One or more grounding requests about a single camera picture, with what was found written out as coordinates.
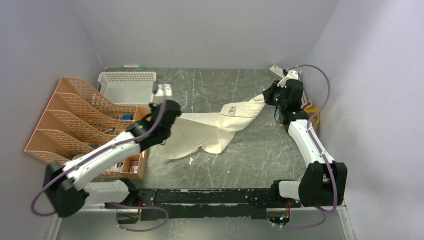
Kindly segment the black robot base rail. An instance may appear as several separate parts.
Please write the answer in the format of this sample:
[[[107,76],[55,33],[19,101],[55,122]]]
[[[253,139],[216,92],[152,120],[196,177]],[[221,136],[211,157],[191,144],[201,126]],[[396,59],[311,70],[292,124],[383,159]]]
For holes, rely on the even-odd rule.
[[[155,207],[141,212],[141,220],[153,221],[168,216],[182,218],[250,217],[267,219],[267,211],[299,208],[294,199],[281,197],[277,187],[269,188],[139,188],[119,201],[130,207]]]

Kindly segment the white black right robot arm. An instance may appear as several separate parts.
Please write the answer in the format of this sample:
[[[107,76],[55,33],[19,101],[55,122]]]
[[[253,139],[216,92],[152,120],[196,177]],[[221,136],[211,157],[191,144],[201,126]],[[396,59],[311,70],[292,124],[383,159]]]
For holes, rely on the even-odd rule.
[[[336,208],[344,200],[348,169],[343,162],[336,162],[320,142],[309,115],[301,108],[303,90],[300,80],[288,79],[283,85],[275,80],[262,92],[264,102],[275,107],[275,121],[294,140],[306,165],[300,181],[276,180],[278,188],[269,199],[275,207],[293,199],[305,207]]]

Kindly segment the white terry towel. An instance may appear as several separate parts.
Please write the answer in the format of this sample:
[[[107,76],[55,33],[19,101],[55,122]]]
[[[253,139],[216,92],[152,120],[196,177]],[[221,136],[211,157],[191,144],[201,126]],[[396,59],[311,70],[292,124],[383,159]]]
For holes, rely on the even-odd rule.
[[[159,147],[160,152],[167,160],[188,156],[199,148],[220,154],[265,105],[264,96],[259,94],[248,101],[227,103],[220,112],[184,113],[175,120],[171,136]]]

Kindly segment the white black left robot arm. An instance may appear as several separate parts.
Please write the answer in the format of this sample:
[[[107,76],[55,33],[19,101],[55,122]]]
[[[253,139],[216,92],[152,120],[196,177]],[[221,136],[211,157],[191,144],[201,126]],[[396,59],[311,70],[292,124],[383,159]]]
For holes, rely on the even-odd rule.
[[[93,179],[126,158],[165,144],[172,125],[182,114],[181,107],[169,99],[149,106],[151,113],[106,144],[75,160],[64,164],[53,161],[46,166],[41,191],[47,195],[55,214],[66,218],[92,204],[121,203],[132,208],[138,203],[139,191],[128,178],[112,182]]]

